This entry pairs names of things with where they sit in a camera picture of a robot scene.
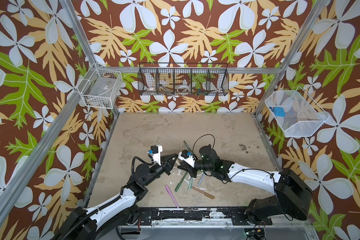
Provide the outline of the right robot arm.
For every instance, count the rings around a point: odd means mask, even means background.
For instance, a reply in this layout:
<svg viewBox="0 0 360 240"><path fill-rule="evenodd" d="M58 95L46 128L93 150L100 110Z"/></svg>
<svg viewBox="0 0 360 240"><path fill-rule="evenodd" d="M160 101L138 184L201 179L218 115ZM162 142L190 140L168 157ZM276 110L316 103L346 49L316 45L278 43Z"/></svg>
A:
<svg viewBox="0 0 360 240"><path fill-rule="evenodd" d="M292 170L269 172L222 160L211 145L200 148L201 158L188 150L179 153L179 169L193 178L199 171L209 172L223 183L242 183L272 193L271 197L253 199L246 209L252 223L259 223L270 216L288 215L305 221L308 218L313 191Z"/></svg>

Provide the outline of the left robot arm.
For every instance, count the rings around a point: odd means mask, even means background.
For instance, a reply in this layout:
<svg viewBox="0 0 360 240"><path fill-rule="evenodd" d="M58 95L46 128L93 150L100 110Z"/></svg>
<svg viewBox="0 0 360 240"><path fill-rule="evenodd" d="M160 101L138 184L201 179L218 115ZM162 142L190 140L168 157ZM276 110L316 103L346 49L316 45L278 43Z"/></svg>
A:
<svg viewBox="0 0 360 240"><path fill-rule="evenodd" d="M99 234L112 228L116 223L125 224L139 208L136 203L148 193L147 186L162 174L171 174L178 159L177 154L159 157L160 164L147 163L135 156L132 160L131 176L120 193L105 202L84 209L73 210L53 240L95 240Z"/></svg>

